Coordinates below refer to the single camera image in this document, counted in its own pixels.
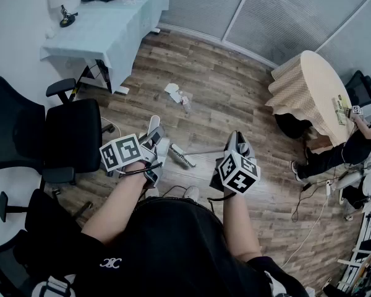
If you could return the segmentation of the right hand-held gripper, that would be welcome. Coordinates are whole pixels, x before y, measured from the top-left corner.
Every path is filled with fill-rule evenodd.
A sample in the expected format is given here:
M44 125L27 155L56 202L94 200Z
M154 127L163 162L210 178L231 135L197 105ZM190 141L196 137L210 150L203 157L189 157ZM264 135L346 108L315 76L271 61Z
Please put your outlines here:
M246 158L239 150L249 150L250 144L243 134L233 131L228 137L226 150L232 150L226 156L216 159L215 170L210 187L224 192L229 189L238 194L251 191L252 185L260 181L260 167L254 158Z

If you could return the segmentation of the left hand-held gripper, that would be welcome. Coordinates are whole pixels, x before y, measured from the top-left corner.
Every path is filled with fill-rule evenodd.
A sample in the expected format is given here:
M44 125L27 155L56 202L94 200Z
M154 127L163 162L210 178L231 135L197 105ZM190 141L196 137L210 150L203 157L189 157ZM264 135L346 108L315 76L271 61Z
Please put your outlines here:
M163 173L162 162L158 162L156 145L165 137L162 126L156 127L149 134L137 138L135 134L109 141L100 147L101 159L107 172L117 171L120 177L143 174L146 178L144 187L156 187ZM144 169L124 171L124 167L133 163L143 163Z

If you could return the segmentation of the white plastic dustpan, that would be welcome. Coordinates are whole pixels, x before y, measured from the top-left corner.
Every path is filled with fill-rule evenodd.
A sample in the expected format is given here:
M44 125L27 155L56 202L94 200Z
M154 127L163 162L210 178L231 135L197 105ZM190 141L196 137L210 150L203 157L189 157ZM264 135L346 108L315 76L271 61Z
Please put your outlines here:
M159 125L160 125L160 117L158 115L153 115L150 118L150 123L149 123L147 134L150 134ZM158 145L156 146L158 162L162 162L162 166L164 166L165 161L166 161L166 157L167 157L168 150L169 150L169 143L170 143L170 140L166 137L166 135L164 135L163 138L158 143Z

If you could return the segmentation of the person's left forearm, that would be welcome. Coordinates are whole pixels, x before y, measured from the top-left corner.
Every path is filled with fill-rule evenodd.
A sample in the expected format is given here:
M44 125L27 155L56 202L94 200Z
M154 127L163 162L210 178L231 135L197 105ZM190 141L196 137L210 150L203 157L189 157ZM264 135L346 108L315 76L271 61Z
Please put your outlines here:
M114 240L125 230L146 181L142 173L121 178L106 202L84 224L82 233L103 244Z

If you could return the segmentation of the person's right forearm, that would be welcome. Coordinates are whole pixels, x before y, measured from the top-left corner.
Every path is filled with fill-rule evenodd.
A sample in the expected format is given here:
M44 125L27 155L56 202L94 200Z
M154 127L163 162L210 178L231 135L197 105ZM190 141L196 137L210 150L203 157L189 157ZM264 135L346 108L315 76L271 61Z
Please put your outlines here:
M230 253L248 262L262 253L244 197L235 193L223 201L223 230Z

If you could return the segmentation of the person's right white shoe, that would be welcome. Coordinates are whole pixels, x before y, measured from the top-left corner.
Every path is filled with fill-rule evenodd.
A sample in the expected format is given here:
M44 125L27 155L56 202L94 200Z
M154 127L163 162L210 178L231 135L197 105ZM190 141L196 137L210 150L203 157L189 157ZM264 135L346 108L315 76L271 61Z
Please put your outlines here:
M185 193L183 195L184 199L190 199L194 202L198 202L200 196L199 188L196 186L190 186L185 190Z

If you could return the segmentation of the black mesh office chair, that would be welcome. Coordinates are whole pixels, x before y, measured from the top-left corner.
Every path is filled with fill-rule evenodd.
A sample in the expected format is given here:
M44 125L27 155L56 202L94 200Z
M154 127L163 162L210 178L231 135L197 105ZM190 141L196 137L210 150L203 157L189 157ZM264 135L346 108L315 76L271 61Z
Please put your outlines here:
M73 184L77 174L100 168L102 135L115 127L102 126L95 99L66 95L76 88L73 78L51 84L46 96L62 103L46 110L0 76L0 170L33 168L48 183Z
M25 226L12 239L0 245L0 294L3 297L30 297L34 287L53 274L51 266L59 244L81 227L56 197L34 190L28 206L8 205L0 194L0 218L10 213L25 213Z

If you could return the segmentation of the round table with beige cloth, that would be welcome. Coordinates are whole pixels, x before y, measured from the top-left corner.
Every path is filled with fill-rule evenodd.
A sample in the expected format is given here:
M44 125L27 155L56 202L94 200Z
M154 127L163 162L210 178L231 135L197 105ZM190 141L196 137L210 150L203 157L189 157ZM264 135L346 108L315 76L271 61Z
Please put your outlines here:
M354 124L348 118L338 122L334 100L351 107L351 100L339 75L323 57L303 51L271 72L268 86L272 97L265 103L273 114L292 114L308 120L332 146L348 140Z

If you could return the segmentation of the green and white packets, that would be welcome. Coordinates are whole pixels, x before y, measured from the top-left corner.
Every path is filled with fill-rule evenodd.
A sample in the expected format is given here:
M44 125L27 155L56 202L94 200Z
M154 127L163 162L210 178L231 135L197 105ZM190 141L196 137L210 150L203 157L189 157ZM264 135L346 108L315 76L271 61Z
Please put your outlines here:
M343 105L341 95L333 97L331 100L332 100L332 104L333 104L333 108L336 114L338 124L345 126L348 120L346 116L347 107Z

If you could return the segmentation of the person's black shirt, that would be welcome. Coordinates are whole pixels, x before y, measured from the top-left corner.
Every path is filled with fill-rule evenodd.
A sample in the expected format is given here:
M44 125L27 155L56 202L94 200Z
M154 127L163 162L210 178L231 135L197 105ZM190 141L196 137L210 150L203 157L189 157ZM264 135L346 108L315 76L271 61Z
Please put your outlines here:
M191 200L143 201L109 245L77 232L33 255L45 276L75 275L76 297L309 297L271 258L235 258L221 222Z

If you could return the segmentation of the table with pale blue cloth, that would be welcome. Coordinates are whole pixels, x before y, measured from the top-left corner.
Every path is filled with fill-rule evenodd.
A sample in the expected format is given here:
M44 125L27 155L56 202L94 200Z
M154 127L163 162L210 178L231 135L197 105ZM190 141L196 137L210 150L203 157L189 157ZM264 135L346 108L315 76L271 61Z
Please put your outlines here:
M40 48L40 58L64 56L101 60L108 68L111 92L128 94L122 83L143 38L154 31L169 0L93 1L77 7L77 20L61 28Z

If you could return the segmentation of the grey round stand base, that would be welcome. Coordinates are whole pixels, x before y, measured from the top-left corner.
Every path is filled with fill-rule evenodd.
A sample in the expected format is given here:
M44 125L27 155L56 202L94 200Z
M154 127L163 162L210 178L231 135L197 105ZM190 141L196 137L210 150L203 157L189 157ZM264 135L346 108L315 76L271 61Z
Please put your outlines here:
M343 205L343 189L362 179L364 176L364 169L356 168L347 170L337 181L336 188L339 190L339 204Z

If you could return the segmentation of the black high-back chair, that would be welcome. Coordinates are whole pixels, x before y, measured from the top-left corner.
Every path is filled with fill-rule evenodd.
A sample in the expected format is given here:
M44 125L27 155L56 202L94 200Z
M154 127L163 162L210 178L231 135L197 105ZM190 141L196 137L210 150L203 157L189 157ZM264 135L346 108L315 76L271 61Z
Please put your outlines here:
M352 106L365 107L371 104L371 77L357 70L345 85Z

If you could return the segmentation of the small black lamp base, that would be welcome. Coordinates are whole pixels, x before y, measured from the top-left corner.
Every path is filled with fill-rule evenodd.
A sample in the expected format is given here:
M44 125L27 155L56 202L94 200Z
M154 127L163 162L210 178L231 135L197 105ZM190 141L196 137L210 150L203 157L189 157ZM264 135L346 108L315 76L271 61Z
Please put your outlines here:
M77 12L74 14L69 13L63 5L61 5L61 14L62 20L59 23L61 28L65 28L72 25L75 22L75 17L78 16Z

